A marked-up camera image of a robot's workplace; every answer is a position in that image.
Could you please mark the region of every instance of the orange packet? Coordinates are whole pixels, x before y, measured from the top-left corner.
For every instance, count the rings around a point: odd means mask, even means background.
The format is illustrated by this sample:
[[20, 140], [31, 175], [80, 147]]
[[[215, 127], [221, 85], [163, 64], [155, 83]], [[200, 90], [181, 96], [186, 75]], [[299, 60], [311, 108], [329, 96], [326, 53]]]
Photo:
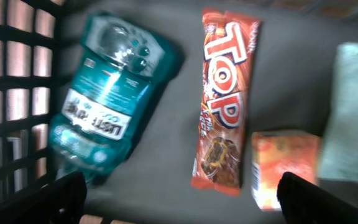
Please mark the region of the orange packet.
[[260, 21], [203, 11], [203, 96], [192, 186], [240, 194], [249, 78]]
[[320, 138], [304, 131], [252, 134], [252, 195], [261, 210], [281, 210], [277, 185], [285, 172], [317, 185], [319, 147]]

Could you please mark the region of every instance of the orange box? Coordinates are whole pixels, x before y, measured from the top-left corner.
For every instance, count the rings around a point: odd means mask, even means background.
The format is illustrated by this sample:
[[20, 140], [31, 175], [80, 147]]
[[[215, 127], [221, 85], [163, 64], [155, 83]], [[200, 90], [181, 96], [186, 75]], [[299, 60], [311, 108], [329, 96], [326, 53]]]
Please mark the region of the orange box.
[[277, 185], [287, 171], [317, 185], [319, 146], [320, 138], [304, 131], [252, 135], [252, 194], [261, 210], [281, 210]]

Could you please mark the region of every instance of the light green packet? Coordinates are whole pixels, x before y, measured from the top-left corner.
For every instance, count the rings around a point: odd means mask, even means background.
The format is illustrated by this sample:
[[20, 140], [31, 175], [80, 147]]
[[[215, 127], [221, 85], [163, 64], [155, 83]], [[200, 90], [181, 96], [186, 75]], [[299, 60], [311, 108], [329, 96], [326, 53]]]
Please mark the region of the light green packet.
[[338, 48], [331, 107], [319, 177], [358, 182], [358, 44]]

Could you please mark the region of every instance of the teal bottle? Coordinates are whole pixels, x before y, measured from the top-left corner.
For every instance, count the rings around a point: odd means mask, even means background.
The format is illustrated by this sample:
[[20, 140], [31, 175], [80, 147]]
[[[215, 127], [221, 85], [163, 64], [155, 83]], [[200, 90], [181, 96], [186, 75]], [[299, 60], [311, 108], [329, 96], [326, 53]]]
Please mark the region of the teal bottle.
[[49, 146], [60, 172], [81, 170], [91, 182], [127, 159], [183, 55], [167, 39], [104, 12], [89, 17], [81, 45]]

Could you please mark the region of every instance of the red wrapper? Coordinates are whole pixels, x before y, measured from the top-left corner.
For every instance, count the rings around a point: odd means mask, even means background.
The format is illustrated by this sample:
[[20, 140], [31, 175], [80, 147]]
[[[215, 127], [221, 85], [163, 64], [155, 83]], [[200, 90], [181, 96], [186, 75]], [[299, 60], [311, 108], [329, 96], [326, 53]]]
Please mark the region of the red wrapper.
[[192, 186], [240, 194], [246, 101], [260, 21], [204, 10], [203, 97]]

